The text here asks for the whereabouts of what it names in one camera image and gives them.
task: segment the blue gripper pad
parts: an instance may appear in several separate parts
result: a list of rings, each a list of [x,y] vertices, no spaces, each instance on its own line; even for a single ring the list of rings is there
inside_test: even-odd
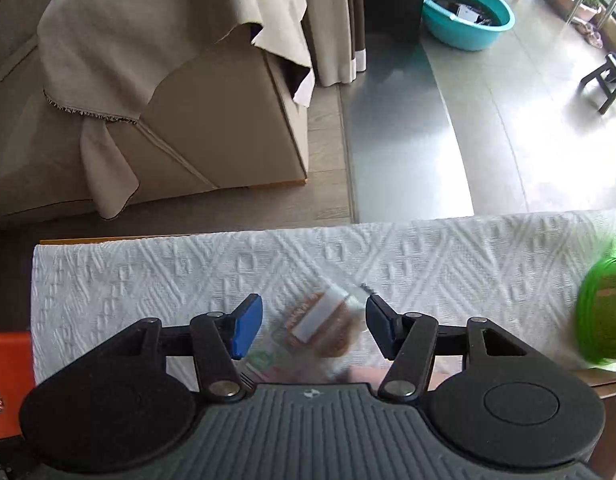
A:
[[[230,342],[230,357],[242,359],[248,353],[250,345],[255,339],[261,320],[264,306],[259,294],[250,294],[242,301],[231,314],[234,318],[234,336]]]

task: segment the flower pot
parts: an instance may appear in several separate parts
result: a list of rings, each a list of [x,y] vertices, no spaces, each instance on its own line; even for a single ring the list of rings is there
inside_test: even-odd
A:
[[[572,7],[575,3],[575,0],[554,0],[555,3],[561,7],[567,14],[572,10]],[[601,7],[598,9],[591,9],[590,7],[581,4],[575,12],[575,16],[577,16],[580,20],[584,22],[589,22],[592,18],[601,10]]]

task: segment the circular cap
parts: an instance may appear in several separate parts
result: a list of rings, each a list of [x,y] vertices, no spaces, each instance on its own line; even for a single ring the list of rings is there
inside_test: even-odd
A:
[[[384,386],[384,392],[395,397],[408,397],[415,391],[415,385],[408,381],[389,381]]]
[[[495,386],[483,397],[483,403],[492,416],[518,426],[546,422],[559,409],[559,399],[554,393],[531,383]]]
[[[232,381],[216,381],[208,389],[217,397],[232,397],[239,393],[240,387]]]
[[[585,460],[604,427],[604,408],[585,383],[525,357],[487,358],[431,393],[432,425],[480,462],[542,469]]]
[[[179,441],[194,418],[192,394],[175,378],[132,361],[66,368],[28,395],[21,430],[43,462],[109,473],[148,462]]]

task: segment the teal plastic basin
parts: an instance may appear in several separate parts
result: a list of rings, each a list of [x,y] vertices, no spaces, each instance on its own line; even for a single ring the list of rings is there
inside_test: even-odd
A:
[[[499,19],[499,27],[477,25],[451,14],[432,0],[424,0],[423,21],[439,41],[462,50],[483,50],[491,46],[502,32],[515,25],[515,15],[504,0],[478,0]]]

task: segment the curtain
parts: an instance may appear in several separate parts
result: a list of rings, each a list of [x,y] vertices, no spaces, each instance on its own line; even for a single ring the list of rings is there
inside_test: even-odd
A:
[[[307,29],[319,82],[330,86],[354,81],[357,72],[366,69],[364,0],[307,2]]]

